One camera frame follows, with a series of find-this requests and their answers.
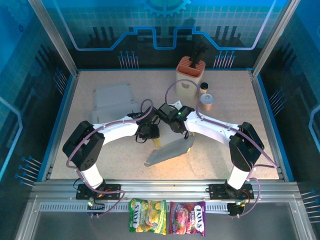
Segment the red candy bag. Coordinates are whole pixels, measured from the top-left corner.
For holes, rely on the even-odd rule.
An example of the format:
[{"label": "red candy bag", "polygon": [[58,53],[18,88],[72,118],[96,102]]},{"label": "red candy bag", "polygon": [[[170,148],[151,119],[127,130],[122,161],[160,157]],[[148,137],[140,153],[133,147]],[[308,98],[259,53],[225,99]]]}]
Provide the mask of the red candy bag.
[{"label": "red candy bag", "polygon": [[206,202],[170,203],[169,234],[205,236]]}]

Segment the glass wall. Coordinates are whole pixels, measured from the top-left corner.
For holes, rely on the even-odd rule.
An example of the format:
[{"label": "glass wall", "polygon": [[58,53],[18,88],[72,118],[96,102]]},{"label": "glass wall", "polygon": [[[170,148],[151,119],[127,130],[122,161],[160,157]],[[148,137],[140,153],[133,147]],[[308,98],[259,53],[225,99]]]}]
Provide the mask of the glass wall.
[{"label": "glass wall", "polygon": [[[261,78],[301,193],[320,193],[320,2],[301,0],[277,42]],[[306,194],[306,207],[319,205]],[[309,214],[319,221],[318,213]],[[320,225],[314,223],[319,233]]]},{"label": "glass wall", "polygon": [[44,0],[79,69],[252,68],[287,0]]},{"label": "glass wall", "polygon": [[0,32],[0,239],[8,240],[16,237],[70,73],[28,1],[0,1]]}]

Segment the yellow candy bag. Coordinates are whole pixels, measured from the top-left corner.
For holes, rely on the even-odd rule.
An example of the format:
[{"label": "yellow candy bag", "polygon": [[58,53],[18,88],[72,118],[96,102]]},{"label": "yellow candy bag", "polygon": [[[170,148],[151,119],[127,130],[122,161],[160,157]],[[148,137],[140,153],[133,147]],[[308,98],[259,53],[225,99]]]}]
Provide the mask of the yellow candy bag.
[{"label": "yellow candy bag", "polygon": [[129,231],[151,232],[166,235],[166,201],[149,201],[133,198],[129,202]]}]

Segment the beige tabletop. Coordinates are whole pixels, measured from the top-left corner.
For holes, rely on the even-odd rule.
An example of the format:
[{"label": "beige tabletop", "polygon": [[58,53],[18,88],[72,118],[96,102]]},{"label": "beige tabletop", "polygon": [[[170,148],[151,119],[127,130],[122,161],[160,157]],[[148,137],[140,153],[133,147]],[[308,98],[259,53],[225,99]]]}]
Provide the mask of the beige tabletop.
[{"label": "beige tabletop", "polygon": [[[141,103],[144,99],[152,99],[154,106],[159,108],[165,101],[168,86],[175,80],[175,70],[82,71],[50,178],[78,178],[74,170],[66,167],[67,156],[62,152],[62,146],[81,121],[90,121],[94,89],[130,82],[135,101]],[[202,81],[209,84],[207,92],[214,97],[211,110],[202,113],[228,123],[251,123],[265,146],[265,152],[272,158],[248,71],[206,70]],[[176,100],[178,98],[172,88],[168,101],[174,103]],[[181,100],[184,105],[195,107],[195,101]],[[150,167],[144,166],[155,149],[153,140],[138,144],[134,136],[123,137],[103,146],[96,164],[103,178],[116,180],[226,179],[233,166],[228,147],[198,133],[188,153]],[[268,161],[261,156],[257,164],[268,164]],[[270,168],[258,168],[252,176],[278,179],[277,171]]]}]

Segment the candy bag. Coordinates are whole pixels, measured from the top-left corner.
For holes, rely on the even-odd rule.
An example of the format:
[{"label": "candy bag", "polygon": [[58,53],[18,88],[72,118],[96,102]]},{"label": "candy bag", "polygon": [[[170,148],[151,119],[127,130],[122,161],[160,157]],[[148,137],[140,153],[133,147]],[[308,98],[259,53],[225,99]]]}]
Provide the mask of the candy bag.
[{"label": "candy bag", "polygon": [[170,203],[169,234],[205,236],[206,202]]},{"label": "candy bag", "polygon": [[166,201],[149,201],[133,198],[129,202],[129,231],[151,232],[166,235]]}]

